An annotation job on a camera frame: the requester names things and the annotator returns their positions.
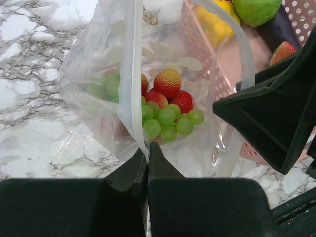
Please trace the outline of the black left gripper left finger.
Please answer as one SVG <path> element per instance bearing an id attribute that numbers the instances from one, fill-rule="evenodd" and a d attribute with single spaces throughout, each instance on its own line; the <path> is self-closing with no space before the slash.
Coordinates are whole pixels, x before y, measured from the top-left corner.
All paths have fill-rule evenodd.
<path id="1" fill-rule="evenodd" d="M 0 183 L 3 237 L 143 237 L 146 158 L 141 150 L 104 178 Z"/>

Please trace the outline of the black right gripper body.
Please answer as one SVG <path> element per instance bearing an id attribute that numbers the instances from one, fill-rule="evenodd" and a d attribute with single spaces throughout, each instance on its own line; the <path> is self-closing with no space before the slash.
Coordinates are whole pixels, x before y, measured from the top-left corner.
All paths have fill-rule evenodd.
<path id="1" fill-rule="evenodd" d="M 281 237 L 314 237 L 316 235 L 316 189 L 292 198 L 272 209 Z"/>

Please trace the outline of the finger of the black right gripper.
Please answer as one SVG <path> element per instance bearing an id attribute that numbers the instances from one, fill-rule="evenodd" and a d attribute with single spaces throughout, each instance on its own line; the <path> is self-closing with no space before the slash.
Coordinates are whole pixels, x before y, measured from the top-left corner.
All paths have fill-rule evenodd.
<path id="1" fill-rule="evenodd" d="M 234 127 L 276 171 L 287 174 L 316 125 L 316 31 L 289 57 L 256 76 L 256 85 L 213 103 L 213 112 Z"/>

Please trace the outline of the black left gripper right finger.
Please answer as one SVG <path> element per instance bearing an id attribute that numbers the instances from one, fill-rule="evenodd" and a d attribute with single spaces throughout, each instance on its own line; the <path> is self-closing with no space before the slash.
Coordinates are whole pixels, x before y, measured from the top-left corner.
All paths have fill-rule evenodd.
<path id="1" fill-rule="evenodd" d="M 245 178 L 186 178 L 150 145 L 148 200 L 154 237 L 278 237 L 261 186 Z"/>

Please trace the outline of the green grape bunch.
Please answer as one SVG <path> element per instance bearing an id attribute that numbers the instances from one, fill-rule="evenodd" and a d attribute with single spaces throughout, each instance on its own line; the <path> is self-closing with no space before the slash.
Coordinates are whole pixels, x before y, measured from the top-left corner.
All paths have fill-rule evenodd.
<path id="1" fill-rule="evenodd" d="M 101 78 L 91 78 L 92 83 L 88 86 L 88 91 L 94 96 L 90 86 L 98 83 Z M 205 119 L 204 112 L 200 109 L 193 108 L 189 113 L 181 114 L 177 106 L 169 105 L 167 108 L 159 109 L 155 102 L 147 102 L 142 105 L 141 113 L 142 127 L 147 137 L 150 140 L 158 137 L 166 143 L 176 140 L 178 135 L 190 135 L 194 126 L 201 125 Z M 102 131 L 112 131 L 115 137 L 129 135 L 122 122 L 110 123 L 108 120 L 106 118 L 101 120 Z"/>

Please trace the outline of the red strawberry bunch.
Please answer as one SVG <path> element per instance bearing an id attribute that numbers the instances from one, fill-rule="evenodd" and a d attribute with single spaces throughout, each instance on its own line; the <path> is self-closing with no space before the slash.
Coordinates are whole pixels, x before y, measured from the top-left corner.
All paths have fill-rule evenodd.
<path id="1" fill-rule="evenodd" d="M 179 113 L 189 113 L 193 108 L 192 95 L 182 89 L 182 79 L 174 69 L 164 69 L 154 76 L 154 85 L 150 88 L 144 73 L 138 72 L 137 78 L 121 78 L 120 70 L 106 70 L 104 77 L 90 86 L 99 99 L 118 103 L 119 114 L 129 111 L 134 114 L 147 102 L 155 102 L 159 109 L 177 106 Z"/>

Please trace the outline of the clear zip top bag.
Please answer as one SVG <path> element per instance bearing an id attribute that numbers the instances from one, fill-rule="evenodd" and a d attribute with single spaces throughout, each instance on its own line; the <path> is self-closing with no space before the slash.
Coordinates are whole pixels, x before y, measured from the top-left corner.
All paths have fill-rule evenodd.
<path id="1" fill-rule="evenodd" d="M 62 99 L 116 158 L 157 142 L 186 177 L 230 177 L 242 137 L 214 102 L 254 84 L 229 0 L 100 0 L 59 70 Z"/>

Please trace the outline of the red watermelon slice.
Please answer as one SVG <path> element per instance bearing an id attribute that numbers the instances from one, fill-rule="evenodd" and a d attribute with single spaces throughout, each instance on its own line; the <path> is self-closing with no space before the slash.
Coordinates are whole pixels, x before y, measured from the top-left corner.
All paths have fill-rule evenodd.
<path id="1" fill-rule="evenodd" d="M 285 58 L 294 54 L 296 51 L 297 50 L 291 43 L 287 41 L 282 42 L 273 52 L 269 65 L 272 66 L 279 61 L 284 60 Z"/>

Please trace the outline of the dark purple eggplant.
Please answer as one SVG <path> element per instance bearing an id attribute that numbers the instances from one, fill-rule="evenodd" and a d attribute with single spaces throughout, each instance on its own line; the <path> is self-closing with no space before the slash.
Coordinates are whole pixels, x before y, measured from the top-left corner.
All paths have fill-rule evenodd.
<path id="1" fill-rule="evenodd" d="M 292 44 L 296 51 L 301 49 L 288 15 L 281 4 L 275 16 L 263 25 L 256 27 L 271 52 L 284 41 Z"/>

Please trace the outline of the yellow bell pepper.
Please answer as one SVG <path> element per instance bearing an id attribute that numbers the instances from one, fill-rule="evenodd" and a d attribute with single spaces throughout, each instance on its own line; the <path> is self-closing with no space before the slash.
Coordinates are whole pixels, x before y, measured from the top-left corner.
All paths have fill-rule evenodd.
<path id="1" fill-rule="evenodd" d="M 234 36 L 229 23 L 223 21 L 217 14 L 210 13 L 202 5 L 196 7 L 195 15 L 214 50 Z"/>

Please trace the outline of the green custard apple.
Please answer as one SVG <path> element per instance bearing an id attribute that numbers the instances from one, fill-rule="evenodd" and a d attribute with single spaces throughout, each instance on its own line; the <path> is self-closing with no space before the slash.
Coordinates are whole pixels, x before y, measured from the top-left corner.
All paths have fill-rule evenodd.
<path id="1" fill-rule="evenodd" d="M 281 0 L 234 0 L 233 7 L 243 23 L 257 27 L 270 21 L 281 6 Z"/>

